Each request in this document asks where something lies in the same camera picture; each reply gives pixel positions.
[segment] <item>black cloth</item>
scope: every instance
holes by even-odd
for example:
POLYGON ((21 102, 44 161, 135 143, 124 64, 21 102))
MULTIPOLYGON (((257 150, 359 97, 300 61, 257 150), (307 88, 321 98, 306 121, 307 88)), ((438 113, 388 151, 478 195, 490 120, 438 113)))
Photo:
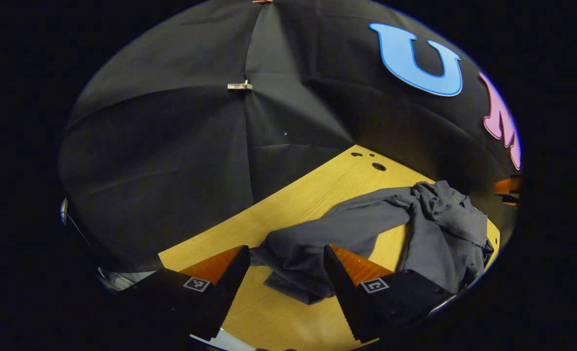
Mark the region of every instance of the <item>black cloth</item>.
POLYGON ((518 172, 483 126, 491 103, 480 71, 491 76, 438 33, 376 2, 205 1, 132 40, 92 77, 63 134, 59 179, 74 221, 114 272, 161 269, 160 251, 354 144, 446 178, 505 243, 516 208, 490 190, 518 172), (372 23, 415 34, 426 73, 443 74, 427 40, 453 50, 462 91, 435 96, 397 78, 372 23), (228 91, 246 79, 251 91, 228 91))
POLYGON ((334 244, 368 258, 380 233, 408 224, 398 269, 413 269, 457 293, 484 271, 494 249, 487 216, 446 180, 379 189, 340 202, 322 218, 267 235, 250 249, 251 265, 267 265, 264 282, 305 304, 333 296, 323 251, 334 244))

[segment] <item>gray cloth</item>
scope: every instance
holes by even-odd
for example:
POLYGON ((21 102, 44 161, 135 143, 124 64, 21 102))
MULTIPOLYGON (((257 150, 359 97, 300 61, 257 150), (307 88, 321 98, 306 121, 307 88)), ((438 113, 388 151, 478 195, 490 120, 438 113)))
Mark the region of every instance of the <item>gray cloth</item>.
POLYGON ((398 269, 413 269, 452 293, 478 278, 494 251, 486 215, 442 180, 379 189, 335 205, 320 219, 273 231, 250 249, 251 265, 273 269, 266 286, 314 304, 333 296, 325 245, 368 258, 377 236, 402 224, 408 224, 407 239, 398 269))

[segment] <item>blue letter u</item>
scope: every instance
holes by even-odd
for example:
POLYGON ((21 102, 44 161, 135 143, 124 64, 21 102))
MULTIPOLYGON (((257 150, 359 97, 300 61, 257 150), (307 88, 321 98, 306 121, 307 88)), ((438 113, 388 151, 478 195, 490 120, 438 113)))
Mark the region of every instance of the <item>blue letter u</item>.
POLYGON ((462 91, 462 72, 458 65, 460 56, 451 49, 427 40, 427 44, 438 50, 442 60, 444 72, 440 77, 434 76, 416 66, 412 48, 412 40, 416 40, 416 35, 387 24, 371 23, 369 27, 380 34, 384 65, 400 80, 440 96, 455 96, 462 91))

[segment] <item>wooden table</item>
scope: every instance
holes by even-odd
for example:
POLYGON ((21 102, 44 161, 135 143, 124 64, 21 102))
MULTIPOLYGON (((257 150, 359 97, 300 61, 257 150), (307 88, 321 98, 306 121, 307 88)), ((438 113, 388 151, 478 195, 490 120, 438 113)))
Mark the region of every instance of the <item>wooden table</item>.
MULTIPOLYGON (((422 180, 434 182, 356 145, 245 211, 159 253, 159 257, 166 268, 180 271, 237 245, 256 247, 269 232, 318 219, 338 202, 381 188, 413 186, 422 180), (375 169, 373 162, 384 165, 386 171, 375 169)), ((402 225, 380 234, 369 260, 395 271, 404 230, 402 225)), ((490 221, 487 235, 495 251, 489 267, 500 242, 496 241, 499 231, 490 221)), ((351 335, 336 297, 305 305, 263 285, 269 274, 268 267, 248 269, 222 325, 228 333, 271 351, 347 351, 362 345, 351 335)))

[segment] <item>pink letter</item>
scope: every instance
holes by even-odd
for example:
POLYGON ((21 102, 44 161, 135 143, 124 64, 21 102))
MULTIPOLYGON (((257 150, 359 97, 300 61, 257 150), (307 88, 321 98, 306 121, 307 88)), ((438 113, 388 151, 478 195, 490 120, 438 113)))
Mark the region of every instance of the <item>pink letter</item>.
POLYGON ((484 117, 484 126, 493 137, 503 139, 505 148, 509 147, 509 156, 514 167, 520 169, 520 142, 514 121, 492 82, 483 73, 479 72, 479 74, 490 96, 490 114, 484 117))

